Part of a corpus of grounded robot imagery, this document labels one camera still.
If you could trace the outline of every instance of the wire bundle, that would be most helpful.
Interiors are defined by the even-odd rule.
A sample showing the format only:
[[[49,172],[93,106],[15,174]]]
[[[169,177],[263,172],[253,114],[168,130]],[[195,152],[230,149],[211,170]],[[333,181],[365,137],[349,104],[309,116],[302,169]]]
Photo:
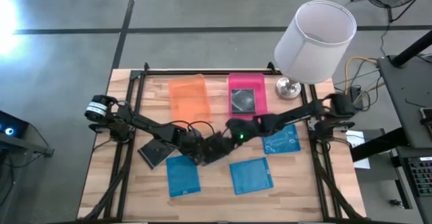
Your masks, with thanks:
[[[351,61],[353,61],[355,59],[361,59],[362,62],[360,64],[360,66],[358,67],[358,69],[357,69],[354,77],[351,78],[351,79],[348,79],[348,69],[350,67],[350,63],[351,63]],[[370,59],[370,58],[366,58],[366,57],[351,57],[346,62],[346,64],[345,64],[345,80],[343,82],[339,82],[339,83],[335,84],[335,85],[338,85],[338,84],[341,84],[341,83],[345,83],[345,89],[342,90],[342,89],[339,89],[337,87],[335,87],[335,89],[337,91],[339,91],[340,93],[348,94],[350,88],[355,88],[355,87],[359,87],[360,88],[360,85],[353,85],[355,79],[379,71],[378,69],[376,69],[374,71],[371,71],[371,72],[368,72],[368,73],[365,73],[365,74],[362,74],[362,75],[358,75],[360,73],[360,70],[361,70],[362,66],[366,62],[372,63],[375,66],[378,66],[378,63],[377,63],[377,61],[375,59]],[[371,106],[374,105],[378,101],[378,88],[384,85],[384,82],[381,82],[381,83],[379,82],[380,79],[381,79],[381,76],[376,81],[374,81],[371,84],[369,84],[366,87],[366,90],[360,91],[360,94],[353,100],[353,104],[355,105],[360,100],[363,100],[364,97],[366,97],[366,99],[367,99],[367,102],[368,102],[367,105],[365,107],[356,108],[358,111],[364,111],[364,112],[368,111],[371,108]],[[376,92],[376,97],[375,97],[375,100],[373,102],[371,102],[371,95],[369,93],[371,91],[373,91],[373,90],[375,90],[375,92]]]

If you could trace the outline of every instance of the pink box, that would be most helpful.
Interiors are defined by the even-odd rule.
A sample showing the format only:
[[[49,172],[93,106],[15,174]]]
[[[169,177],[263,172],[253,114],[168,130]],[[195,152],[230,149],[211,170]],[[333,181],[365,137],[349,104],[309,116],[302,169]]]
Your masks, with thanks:
[[[232,90],[253,90],[254,113],[233,113]],[[228,108],[229,116],[236,119],[252,119],[253,115],[267,113],[264,75],[260,73],[231,73],[228,75]]]

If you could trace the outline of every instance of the lamp base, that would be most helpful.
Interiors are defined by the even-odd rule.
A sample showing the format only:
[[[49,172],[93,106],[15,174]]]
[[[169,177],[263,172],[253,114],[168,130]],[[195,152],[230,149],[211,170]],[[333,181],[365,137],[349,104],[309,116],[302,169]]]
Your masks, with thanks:
[[[302,90],[300,83],[282,77],[276,83],[276,94],[280,99],[292,100],[295,99]]]

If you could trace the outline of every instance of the blue case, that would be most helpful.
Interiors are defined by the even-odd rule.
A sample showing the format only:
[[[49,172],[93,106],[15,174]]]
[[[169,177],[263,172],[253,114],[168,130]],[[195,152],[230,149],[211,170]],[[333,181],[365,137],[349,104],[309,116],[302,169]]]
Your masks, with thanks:
[[[263,138],[263,148],[265,154],[299,151],[300,143],[296,126],[294,124],[287,125],[280,132]]]
[[[167,159],[169,197],[200,192],[200,180],[196,165],[187,156]]]
[[[273,187],[269,165],[265,157],[229,164],[234,192],[245,194]]]

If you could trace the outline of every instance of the yellow cable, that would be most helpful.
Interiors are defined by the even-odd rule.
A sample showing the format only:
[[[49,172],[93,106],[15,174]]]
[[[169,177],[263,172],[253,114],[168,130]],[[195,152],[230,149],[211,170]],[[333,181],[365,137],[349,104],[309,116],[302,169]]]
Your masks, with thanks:
[[[362,59],[374,63],[375,65],[378,65],[378,62],[375,59],[369,59],[366,57],[351,57],[345,64],[345,93],[348,93],[348,68],[350,67],[351,61],[354,59]]]

